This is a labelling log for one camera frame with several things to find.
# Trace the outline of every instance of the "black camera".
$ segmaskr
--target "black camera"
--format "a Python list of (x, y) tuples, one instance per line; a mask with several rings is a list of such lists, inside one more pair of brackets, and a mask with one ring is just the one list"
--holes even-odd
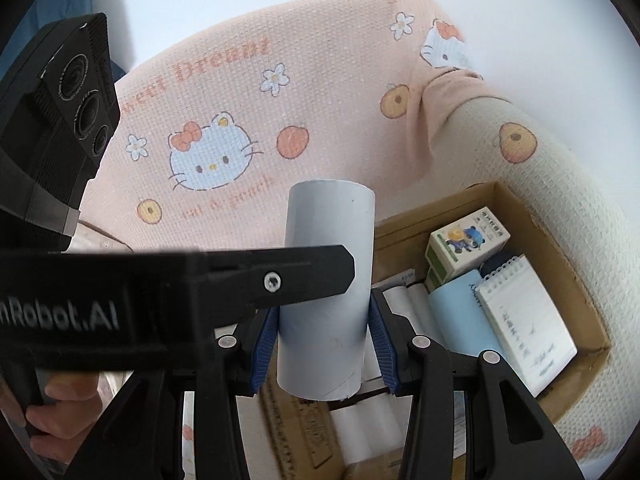
[(119, 121), (106, 16), (42, 28), (0, 82), (0, 247), (68, 248)]

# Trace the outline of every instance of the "white flower print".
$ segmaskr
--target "white flower print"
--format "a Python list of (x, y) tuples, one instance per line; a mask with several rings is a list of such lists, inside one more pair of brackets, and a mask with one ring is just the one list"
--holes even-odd
[(289, 77), (284, 73), (284, 64), (278, 63), (275, 70), (265, 70), (262, 72), (264, 81), (260, 85), (260, 90), (268, 92), (271, 90), (271, 95), (278, 97), (280, 94), (280, 87), (289, 84)]
[(411, 24), (414, 20), (415, 18), (413, 16), (406, 16), (404, 12), (398, 12), (396, 14), (396, 22), (389, 27), (393, 31), (396, 41), (402, 38), (403, 34), (411, 34), (413, 32)]
[(133, 160), (138, 160), (141, 156), (148, 156), (149, 152), (145, 149), (145, 146), (145, 137), (138, 138), (135, 135), (130, 135), (127, 152), (131, 154)]

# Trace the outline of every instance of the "hello kitty face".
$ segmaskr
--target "hello kitty face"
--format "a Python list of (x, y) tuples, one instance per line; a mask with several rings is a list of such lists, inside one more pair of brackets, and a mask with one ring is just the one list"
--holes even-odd
[(442, 20), (433, 21), (420, 56), (434, 68), (449, 66), (472, 70), (460, 31)]
[(246, 171), (255, 153), (262, 153), (253, 150), (254, 144), (228, 112), (216, 115), (204, 128), (186, 123), (181, 132), (169, 136), (174, 189), (203, 191), (230, 184)]

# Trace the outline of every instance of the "blue notebook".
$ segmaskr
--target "blue notebook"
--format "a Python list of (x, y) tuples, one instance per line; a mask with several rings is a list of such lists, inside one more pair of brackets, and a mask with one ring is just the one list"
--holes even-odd
[(429, 295), (429, 305), (449, 350), (472, 356), (495, 350), (504, 356), (482, 304), (473, 292), (480, 281), (480, 272), (471, 270), (434, 290)]

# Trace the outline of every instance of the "small white box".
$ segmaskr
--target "small white box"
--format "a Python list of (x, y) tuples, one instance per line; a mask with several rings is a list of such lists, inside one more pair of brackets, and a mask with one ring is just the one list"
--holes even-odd
[(424, 254), (434, 287), (465, 274), (500, 251), (509, 232), (488, 207), (431, 233)]

